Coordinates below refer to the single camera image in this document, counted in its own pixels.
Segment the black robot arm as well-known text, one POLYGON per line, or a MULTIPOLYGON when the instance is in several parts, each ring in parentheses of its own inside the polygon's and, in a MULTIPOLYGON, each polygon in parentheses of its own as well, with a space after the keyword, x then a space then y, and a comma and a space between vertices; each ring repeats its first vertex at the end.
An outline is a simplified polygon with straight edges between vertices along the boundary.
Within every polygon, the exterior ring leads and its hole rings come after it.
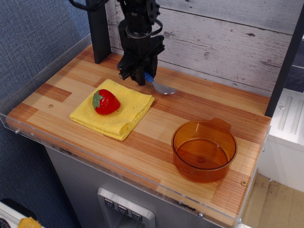
POLYGON ((154 0, 121 0, 124 15, 119 25, 123 57, 117 64, 120 78, 130 77, 145 85, 145 74, 156 76, 158 55, 165 49, 162 23, 157 20, 160 5, 154 0))

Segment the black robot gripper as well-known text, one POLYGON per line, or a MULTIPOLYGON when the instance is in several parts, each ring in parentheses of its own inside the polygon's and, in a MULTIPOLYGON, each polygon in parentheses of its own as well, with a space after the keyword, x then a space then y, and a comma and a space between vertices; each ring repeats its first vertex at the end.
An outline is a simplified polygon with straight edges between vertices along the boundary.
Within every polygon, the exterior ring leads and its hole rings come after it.
POLYGON ((153 82, 157 73, 158 55, 164 50, 162 23, 158 14, 147 18, 128 15, 119 25, 123 57, 117 64, 122 80, 130 77, 138 85, 153 82))

